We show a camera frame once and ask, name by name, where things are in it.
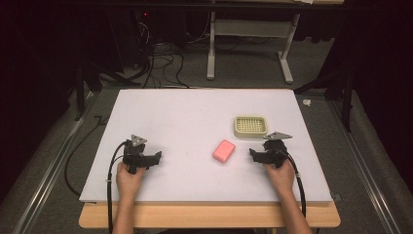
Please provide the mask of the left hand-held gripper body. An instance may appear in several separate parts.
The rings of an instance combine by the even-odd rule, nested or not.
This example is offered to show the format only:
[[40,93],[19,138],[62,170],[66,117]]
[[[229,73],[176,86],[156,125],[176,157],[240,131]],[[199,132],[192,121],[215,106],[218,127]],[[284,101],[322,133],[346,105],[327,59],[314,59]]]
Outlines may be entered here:
[[136,174],[138,168],[149,168],[147,159],[143,155],[146,142],[145,138],[136,135],[132,135],[126,141],[123,163],[127,165],[127,171],[132,175]]

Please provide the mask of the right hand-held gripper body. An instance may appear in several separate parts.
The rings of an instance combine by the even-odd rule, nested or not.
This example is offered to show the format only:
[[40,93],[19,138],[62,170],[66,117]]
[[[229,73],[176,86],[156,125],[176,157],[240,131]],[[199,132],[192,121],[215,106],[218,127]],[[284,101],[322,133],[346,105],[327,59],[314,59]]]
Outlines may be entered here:
[[263,164],[273,164],[278,169],[288,158],[287,149],[283,143],[284,139],[291,138],[290,135],[273,132],[264,137],[264,153],[260,153],[259,162]]

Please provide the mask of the person's right hand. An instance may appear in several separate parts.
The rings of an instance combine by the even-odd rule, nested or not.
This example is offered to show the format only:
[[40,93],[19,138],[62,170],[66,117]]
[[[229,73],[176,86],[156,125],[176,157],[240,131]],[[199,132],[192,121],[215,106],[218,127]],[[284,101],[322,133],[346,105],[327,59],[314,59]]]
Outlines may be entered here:
[[289,161],[285,160],[279,168],[269,164],[265,164],[264,168],[281,198],[293,195],[292,185],[295,171]]

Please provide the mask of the person's left hand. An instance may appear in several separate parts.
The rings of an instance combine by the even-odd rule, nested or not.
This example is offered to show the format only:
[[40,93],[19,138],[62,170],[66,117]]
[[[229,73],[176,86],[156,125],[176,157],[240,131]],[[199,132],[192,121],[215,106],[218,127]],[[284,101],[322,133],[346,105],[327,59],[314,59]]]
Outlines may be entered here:
[[140,189],[145,173],[144,168],[139,168],[135,174],[128,172],[128,166],[123,162],[118,164],[116,182],[121,200],[134,200]]

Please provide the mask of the cream soap dish with grid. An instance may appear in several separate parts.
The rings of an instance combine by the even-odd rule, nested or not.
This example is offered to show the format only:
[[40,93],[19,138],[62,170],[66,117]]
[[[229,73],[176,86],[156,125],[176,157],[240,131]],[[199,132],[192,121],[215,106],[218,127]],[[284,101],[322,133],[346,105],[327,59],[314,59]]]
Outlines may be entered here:
[[234,119],[234,135],[238,138],[262,138],[267,133],[267,122],[262,116],[237,116]]

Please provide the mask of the pink soap bar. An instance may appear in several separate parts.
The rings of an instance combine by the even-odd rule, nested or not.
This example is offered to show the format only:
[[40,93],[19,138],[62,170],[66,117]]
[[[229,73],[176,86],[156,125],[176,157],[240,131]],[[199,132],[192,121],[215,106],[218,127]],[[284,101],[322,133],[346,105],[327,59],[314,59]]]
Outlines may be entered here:
[[223,139],[212,153],[212,157],[220,163],[225,164],[235,151],[236,145]]

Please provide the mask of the black metal stand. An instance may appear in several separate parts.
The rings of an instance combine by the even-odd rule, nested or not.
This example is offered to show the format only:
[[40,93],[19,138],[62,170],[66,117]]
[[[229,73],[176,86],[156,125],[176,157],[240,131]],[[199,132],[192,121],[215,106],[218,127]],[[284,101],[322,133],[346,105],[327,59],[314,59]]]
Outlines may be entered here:
[[350,132],[353,85],[354,70],[350,67],[342,66],[334,71],[321,75],[314,81],[294,89],[294,93],[301,95],[311,89],[325,87],[324,97],[326,100],[342,100],[341,120],[346,131]]
[[122,77],[120,74],[115,73],[107,68],[104,68],[94,62],[85,61],[81,62],[76,69],[75,78],[75,90],[76,90],[76,106],[77,114],[75,117],[76,121],[79,121],[82,116],[86,114],[86,98],[85,98],[85,85],[88,85],[92,92],[100,92],[101,85],[99,83],[98,75],[103,73],[109,78],[120,82],[121,84],[136,87],[139,83],[134,83],[127,78]]

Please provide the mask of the metal floor rail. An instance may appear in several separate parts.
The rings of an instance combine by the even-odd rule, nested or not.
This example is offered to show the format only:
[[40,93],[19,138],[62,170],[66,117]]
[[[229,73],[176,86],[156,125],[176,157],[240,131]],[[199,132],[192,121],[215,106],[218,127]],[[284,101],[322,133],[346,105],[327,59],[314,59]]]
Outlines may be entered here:
[[57,155],[47,168],[44,176],[42,177],[37,189],[35,190],[29,204],[24,210],[18,224],[16,225],[13,234],[29,234],[32,226],[34,225],[37,217],[41,213],[47,199],[52,192],[58,176],[63,169],[63,164],[68,158],[68,150],[70,149],[72,142],[77,135],[80,127],[82,126],[85,115],[90,110],[93,102],[96,98],[92,92],[88,92],[86,95],[86,107],[84,112],[80,115],[78,120],[74,120],[71,127],[60,146]]
[[386,234],[401,234],[400,228],[394,219],[394,215],[390,210],[389,204],[370,172],[364,158],[362,157],[355,138],[350,132],[347,131],[345,125],[342,123],[342,115],[338,104],[335,101],[329,101],[327,105],[338,123],[348,146],[350,147],[352,159],[354,161],[358,176],[376,215],[381,221],[381,225],[386,231]]

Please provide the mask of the white metal table frame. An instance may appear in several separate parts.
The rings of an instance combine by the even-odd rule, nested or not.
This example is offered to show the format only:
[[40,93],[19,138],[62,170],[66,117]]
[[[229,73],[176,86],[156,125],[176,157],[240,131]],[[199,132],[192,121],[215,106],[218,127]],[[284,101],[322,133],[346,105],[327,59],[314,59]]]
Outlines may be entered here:
[[216,36],[241,36],[241,37],[268,37],[284,38],[285,44],[282,51],[278,51],[278,59],[282,75],[286,84],[293,83],[293,77],[287,62],[293,37],[295,35],[300,14],[295,14],[291,21],[264,21],[246,19],[217,19],[215,12],[210,14],[209,22],[209,48],[206,65],[206,78],[213,80],[215,77],[215,37]]

